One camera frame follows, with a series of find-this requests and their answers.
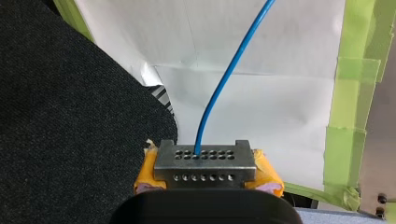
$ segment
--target black knob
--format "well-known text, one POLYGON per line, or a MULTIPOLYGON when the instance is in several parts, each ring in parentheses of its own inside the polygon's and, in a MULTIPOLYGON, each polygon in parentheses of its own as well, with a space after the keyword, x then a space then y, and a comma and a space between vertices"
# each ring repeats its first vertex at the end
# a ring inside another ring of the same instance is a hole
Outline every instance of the black knob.
POLYGON ((378 202, 382 203, 382 204, 387 203, 387 195, 382 194, 382 193, 379 194, 378 195, 378 202))
POLYGON ((384 217, 385 217, 384 208, 382 208, 382 207, 377 207, 376 210, 375 210, 375 215, 376 215, 377 217, 384 218, 384 217))

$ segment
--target metal clamp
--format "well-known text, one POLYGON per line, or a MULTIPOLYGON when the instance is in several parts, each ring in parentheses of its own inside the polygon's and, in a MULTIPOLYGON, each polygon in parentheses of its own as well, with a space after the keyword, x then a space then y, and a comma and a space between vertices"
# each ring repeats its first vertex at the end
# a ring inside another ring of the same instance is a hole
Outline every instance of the metal clamp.
POLYGON ((194 146, 175 146, 162 140, 154 166, 156 180, 168 189, 241 189, 253 181, 256 164, 247 140, 235 146, 202 146, 201 155, 193 155, 194 146))

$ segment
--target green tape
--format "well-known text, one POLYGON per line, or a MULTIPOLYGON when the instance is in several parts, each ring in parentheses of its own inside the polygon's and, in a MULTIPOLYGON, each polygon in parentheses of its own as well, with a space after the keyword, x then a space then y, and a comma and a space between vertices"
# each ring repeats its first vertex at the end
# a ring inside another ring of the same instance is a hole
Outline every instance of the green tape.
POLYGON ((339 58, 329 126, 365 129, 379 65, 378 60, 339 58))
POLYGON ((71 27, 75 28, 82 35, 87 37, 93 42, 90 31, 85 24, 84 19, 79 12, 79 9, 74 0, 54 0, 55 6, 58 8, 59 13, 61 13, 62 18, 71 27))
POLYGON ((359 208, 357 187, 365 127, 375 83, 382 78, 379 76, 385 67, 381 62, 388 57, 393 37, 391 25, 396 1, 392 1, 346 0, 332 112, 326 134, 324 191, 287 183, 287 192, 346 210, 359 208))
POLYGON ((395 0, 376 0, 375 2, 374 18, 370 23, 370 38, 366 44, 364 58, 377 59, 382 62, 378 70, 377 82, 382 81, 388 61, 393 39, 395 8, 395 0))
POLYGON ((324 165, 325 186, 358 187, 366 131, 328 127, 324 165))
POLYGON ((339 57, 363 58, 375 0, 346 0, 339 57))

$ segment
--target blue cable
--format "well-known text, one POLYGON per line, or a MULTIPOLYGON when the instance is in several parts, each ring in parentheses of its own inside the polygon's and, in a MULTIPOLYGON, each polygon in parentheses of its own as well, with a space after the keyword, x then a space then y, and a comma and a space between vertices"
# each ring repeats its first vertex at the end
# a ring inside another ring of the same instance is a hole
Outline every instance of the blue cable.
POLYGON ((265 15, 267 14, 268 10, 270 9, 270 7, 272 6, 272 4, 274 2, 275 2, 275 0, 267 0, 267 2, 265 2, 264 6, 262 7, 262 10, 259 12, 259 15, 257 15, 256 19, 254 20, 254 22, 251 24, 250 28, 248 29, 247 34, 245 35, 244 40, 242 40, 242 43, 239 46, 239 49, 236 51, 235 55, 233 56, 233 59, 231 60, 230 65, 228 65, 227 70, 225 71, 223 77, 221 78, 221 81, 219 82, 219 85, 215 89, 215 92, 213 92, 213 95, 210 98, 210 101, 206 106, 205 112, 202 115, 202 119, 199 124, 197 137, 195 139, 195 147, 194 147, 195 155, 201 154, 202 135, 204 134, 204 129, 205 129, 205 125, 207 122, 207 118, 209 117, 209 114, 212 111, 213 105, 218 100, 219 95, 220 95, 222 89, 224 88, 225 83, 227 82, 230 75, 233 73, 233 70, 235 69, 236 65, 238 64, 239 59, 241 58, 242 54, 244 53, 246 47, 248 46, 248 42, 250 41, 251 37, 253 37, 254 33, 256 32, 257 28, 259 27, 260 23, 262 22, 262 19, 264 19, 265 15))

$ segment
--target white backdrop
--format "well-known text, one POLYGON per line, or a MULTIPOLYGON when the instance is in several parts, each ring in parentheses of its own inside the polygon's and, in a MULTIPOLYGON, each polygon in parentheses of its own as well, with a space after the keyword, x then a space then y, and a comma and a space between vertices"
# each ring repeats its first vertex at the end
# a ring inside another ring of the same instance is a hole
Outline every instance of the white backdrop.
MULTIPOLYGON (((323 189, 346 0, 277 0, 210 117, 204 144, 247 139, 287 182, 323 189)), ((193 144, 220 76, 264 0, 76 0, 95 43, 143 85, 164 84, 193 144)))

